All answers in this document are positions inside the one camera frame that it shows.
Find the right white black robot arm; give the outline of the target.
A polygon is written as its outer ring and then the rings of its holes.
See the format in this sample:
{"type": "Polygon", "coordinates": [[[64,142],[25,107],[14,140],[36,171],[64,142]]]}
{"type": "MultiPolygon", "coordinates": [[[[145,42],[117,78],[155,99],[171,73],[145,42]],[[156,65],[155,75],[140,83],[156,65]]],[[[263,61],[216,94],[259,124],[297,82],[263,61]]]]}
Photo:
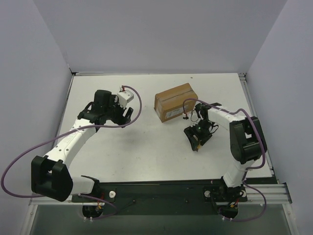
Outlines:
{"type": "Polygon", "coordinates": [[[223,200],[240,196],[249,171],[261,169],[266,163],[267,144],[260,121],[244,109],[226,110],[219,103],[198,103],[195,106],[198,122],[184,129],[193,151],[198,151],[213,136],[212,129],[229,131],[232,164],[219,180],[217,191],[210,191],[223,200]]]}

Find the brown cardboard express box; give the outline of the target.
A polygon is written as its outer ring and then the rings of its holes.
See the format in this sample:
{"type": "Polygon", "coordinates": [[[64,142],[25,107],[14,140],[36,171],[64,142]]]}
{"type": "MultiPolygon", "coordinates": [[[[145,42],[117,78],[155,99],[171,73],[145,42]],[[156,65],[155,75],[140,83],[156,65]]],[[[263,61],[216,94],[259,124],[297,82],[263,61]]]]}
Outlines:
{"type": "Polygon", "coordinates": [[[171,88],[155,95],[154,110],[161,122],[166,122],[192,111],[198,99],[189,83],[171,88]]]}

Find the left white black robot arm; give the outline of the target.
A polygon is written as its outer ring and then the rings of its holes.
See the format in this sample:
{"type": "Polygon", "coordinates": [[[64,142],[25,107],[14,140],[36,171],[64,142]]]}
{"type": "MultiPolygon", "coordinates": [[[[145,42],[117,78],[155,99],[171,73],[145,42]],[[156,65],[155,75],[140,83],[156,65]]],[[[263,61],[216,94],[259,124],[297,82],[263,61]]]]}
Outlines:
{"type": "Polygon", "coordinates": [[[121,89],[117,94],[97,90],[94,100],[81,111],[71,128],[58,144],[43,157],[36,156],[31,162],[31,189],[34,193],[57,201],[65,201],[70,195],[83,194],[89,201],[100,197],[97,179],[90,176],[74,177],[69,167],[83,145],[111,121],[119,126],[131,121],[133,108],[127,104],[134,98],[129,90],[121,89]]]}

